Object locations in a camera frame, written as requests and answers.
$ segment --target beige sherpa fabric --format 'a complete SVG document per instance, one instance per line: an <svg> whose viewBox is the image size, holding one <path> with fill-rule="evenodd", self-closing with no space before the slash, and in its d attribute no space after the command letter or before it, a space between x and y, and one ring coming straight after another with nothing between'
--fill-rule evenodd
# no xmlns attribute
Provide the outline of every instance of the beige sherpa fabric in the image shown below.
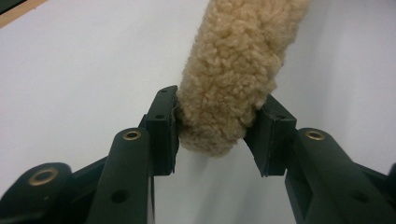
<svg viewBox="0 0 396 224"><path fill-rule="evenodd" d="M183 147L226 154L245 136L309 0L211 0L177 92Z"/></svg>

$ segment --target plush toy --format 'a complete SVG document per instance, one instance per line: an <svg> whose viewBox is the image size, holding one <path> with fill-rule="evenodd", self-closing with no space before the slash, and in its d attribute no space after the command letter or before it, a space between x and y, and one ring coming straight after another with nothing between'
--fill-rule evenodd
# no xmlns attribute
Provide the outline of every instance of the plush toy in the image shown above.
<svg viewBox="0 0 396 224"><path fill-rule="evenodd" d="M223 156L276 87L309 0L210 0L177 92L183 147Z"/></svg>

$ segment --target white background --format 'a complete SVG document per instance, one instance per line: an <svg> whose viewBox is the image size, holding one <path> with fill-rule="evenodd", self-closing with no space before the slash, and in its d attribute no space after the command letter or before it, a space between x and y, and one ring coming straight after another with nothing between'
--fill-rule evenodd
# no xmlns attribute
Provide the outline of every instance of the white background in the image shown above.
<svg viewBox="0 0 396 224"><path fill-rule="evenodd" d="M38 164L103 158L180 82L206 4L48 1L2 28L0 195ZM274 92L298 128L384 174L396 162L395 40L395 1L313 0ZM221 159L181 148L176 173L156 178L157 223L295 223L283 180L261 178L243 142Z"/></svg>

